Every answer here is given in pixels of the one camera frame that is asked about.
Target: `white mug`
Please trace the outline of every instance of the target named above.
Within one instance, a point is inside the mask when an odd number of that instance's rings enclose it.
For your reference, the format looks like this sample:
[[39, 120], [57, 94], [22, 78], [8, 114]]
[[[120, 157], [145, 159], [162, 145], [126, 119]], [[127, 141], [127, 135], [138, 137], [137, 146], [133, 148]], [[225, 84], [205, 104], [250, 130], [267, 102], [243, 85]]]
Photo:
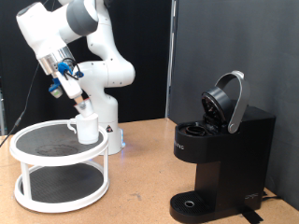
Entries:
[[77, 132], [78, 132], [78, 141], [81, 144], [89, 145], [96, 143], [99, 139], [99, 131], [98, 131], [98, 116], [93, 113], [89, 117], [84, 118], [82, 115], [76, 115], [75, 119], [70, 119], [67, 122], [68, 129], [74, 131], [76, 133], [76, 129], [73, 128], [70, 124], [77, 124]]

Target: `black curtain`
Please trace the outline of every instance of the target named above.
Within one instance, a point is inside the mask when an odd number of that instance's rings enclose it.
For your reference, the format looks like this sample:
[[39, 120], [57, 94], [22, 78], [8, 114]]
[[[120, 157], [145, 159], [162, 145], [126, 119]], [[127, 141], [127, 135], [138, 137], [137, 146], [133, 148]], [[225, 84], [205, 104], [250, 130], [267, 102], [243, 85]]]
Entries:
[[[201, 94], [242, 71], [249, 104], [277, 116], [266, 187], [299, 209], [299, 1], [179, 0], [170, 119], [200, 120]], [[227, 86], [236, 99], [237, 82]]]
[[[49, 0], [46, 4], [48, 10], [51, 10], [53, 1]], [[0, 2], [0, 73], [9, 131], [24, 109], [37, 66], [36, 56], [27, 45], [16, 21], [17, 13], [32, 3], [34, 0]], [[54, 8], [60, 6], [57, 1]], [[108, 10], [116, 46], [136, 71], [132, 85], [106, 89], [106, 93], [119, 102], [119, 122], [163, 118], [171, 0], [115, 0]], [[89, 52], [85, 37], [70, 43], [68, 47], [78, 63], [101, 60]], [[76, 116], [74, 101], [68, 99], [66, 94], [59, 99], [53, 98], [48, 92], [50, 84], [51, 76], [46, 76], [39, 68], [27, 112], [16, 131], [41, 121]]]

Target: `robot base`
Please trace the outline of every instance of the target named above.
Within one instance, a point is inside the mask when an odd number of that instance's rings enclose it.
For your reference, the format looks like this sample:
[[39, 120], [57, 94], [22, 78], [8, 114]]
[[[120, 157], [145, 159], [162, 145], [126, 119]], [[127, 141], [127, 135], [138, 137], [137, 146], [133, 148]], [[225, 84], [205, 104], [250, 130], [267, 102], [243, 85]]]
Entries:
[[120, 129], [118, 122], [99, 123], [99, 126], [104, 128], [108, 134], [108, 155], [120, 152], [125, 147], [125, 143], [123, 142], [123, 131]]

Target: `coffee maker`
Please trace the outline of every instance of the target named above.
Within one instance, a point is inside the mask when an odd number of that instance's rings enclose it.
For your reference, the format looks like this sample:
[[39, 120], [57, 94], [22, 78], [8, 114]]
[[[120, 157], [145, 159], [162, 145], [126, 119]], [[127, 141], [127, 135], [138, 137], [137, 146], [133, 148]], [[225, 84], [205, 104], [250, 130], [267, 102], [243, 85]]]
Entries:
[[[223, 91], [234, 78], [240, 85], [236, 102]], [[170, 201], [175, 220], [203, 223], [237, 214], [250, 217], [261, 207], [276, 118], [248, 106], [249, 96], [243, 73], [225, 74], [202, 95], [203, 120], [176, 127], [174, 154], [197, 168], [194, 190]]]

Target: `white two-tier stand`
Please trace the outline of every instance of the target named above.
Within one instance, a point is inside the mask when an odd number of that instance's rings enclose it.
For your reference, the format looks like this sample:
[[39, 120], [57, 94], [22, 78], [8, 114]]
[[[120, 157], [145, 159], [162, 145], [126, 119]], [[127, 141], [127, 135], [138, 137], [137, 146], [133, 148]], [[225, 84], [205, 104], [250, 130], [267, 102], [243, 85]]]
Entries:
[[[79, 153], [72, 153], [71, 155], [63, 156], [43, 156], [43, 155], [32, 155], [20, 150], [21, 145], [17, 144], [18, 140], [22, 138], [25, 134], [43, 129], [45, 127], [53, 125], [65, 125], [67, 120], [53, 120], [42, 123], [37, 123], [35, 125], [29, 126], [25, 129], [20, 130], [16, 133], [10, 143], [10, 153], [18, 161], [21, 162], [21, 175], [18, 178], [15, 185], [15, 197], [16, 200], [24, 207], [43, 213], [62, 213], [77, 210], [79, 208], [85, 207], [91, 203], [99, 200], [106, 192], [109, 186], [108, 179], [108, 137], [105, 129], [99, 127], [99, 133], [103, 136], [103, 141], [98, 145], [94, 146], [88, 150]], [[94, 157], [104, 154], [104, 167], [100, 164], [91, 161]], [[43, 203], [34, 201], [32, 198], [31, 180], [30, 176], [33, 172], [42, 169], [44, 167], [63, 167], [74, 164], [87, 164], [94, 167], [101, 176], [104, 178], [103, 184], [99, 188], [92, 192], [90, 195], [84, 196], [83, 198], [76, 199], [71, 202], [63, 203]]]

